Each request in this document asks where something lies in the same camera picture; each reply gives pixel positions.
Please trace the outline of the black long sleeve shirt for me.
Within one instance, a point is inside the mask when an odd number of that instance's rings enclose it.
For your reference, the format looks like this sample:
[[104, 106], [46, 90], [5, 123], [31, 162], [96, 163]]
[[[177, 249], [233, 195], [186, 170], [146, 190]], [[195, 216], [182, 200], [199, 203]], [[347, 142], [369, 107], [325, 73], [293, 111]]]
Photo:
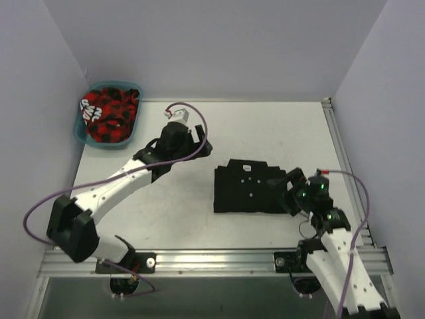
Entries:
[[280, 197], [284, 188], [271, 188], [266, 180], [286, 172], [265, 161], [230, 159], [214, 169], [214, 213], [284, 214]]

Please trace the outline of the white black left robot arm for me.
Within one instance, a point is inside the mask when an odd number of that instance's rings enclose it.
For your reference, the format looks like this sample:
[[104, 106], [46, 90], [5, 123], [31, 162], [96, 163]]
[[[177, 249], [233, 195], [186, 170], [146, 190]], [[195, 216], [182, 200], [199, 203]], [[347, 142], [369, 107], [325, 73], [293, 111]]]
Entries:
[[110, 261], [119, 273], [127, 273], [138, 263], [135, 249], [119, 235], [100, 235], [97, 224], [121, 201], [138, 189], [157, 181], [179, 161], [195, 160], [211, 154], [213, 147], [203, 127], [195, 127], [199, 141], [184, 124], [168, 123], [161, 135], [151, 140], [102, 185], [70, 198], [55, 199], [47, 237], [74, 262], [89, 257]]

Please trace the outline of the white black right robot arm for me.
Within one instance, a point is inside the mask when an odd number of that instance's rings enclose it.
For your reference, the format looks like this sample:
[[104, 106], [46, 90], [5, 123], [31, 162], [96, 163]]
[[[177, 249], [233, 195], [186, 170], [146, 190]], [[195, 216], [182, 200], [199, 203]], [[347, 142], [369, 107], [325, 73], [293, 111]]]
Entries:
[[400, 318], [372, 282], [355, 246], [359, 232], [335, 206], [327, 175], [319, 169], [306, 177], [296, 168], [285, 177], [268, 180], [284, 212], [308, 213], [315, 229], [312, 238], [299, 241], [295, 252], [274, 253], [275, 271], [313, 274], [338, 318]]

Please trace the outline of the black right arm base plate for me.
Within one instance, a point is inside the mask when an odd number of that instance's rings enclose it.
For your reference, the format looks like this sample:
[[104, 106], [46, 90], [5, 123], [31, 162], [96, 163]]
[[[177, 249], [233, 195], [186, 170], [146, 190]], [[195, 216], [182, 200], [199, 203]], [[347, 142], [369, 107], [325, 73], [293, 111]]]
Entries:
[[295, 252], [275, 252], [274, 266], [277, 273], [309, 273], [305, 263]]

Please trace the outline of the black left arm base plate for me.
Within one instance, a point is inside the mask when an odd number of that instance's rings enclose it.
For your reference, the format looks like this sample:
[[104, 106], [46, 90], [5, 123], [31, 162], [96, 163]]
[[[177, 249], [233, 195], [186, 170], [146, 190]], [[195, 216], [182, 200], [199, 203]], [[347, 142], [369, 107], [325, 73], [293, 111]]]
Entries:
[[[128, 253], [118, 265], [138, 274], [152, 274], [155, 272], [156, 259], [157, 254], [154, 252]], [[120, 274], [125, 271], [97, 261], [95, 273]]]

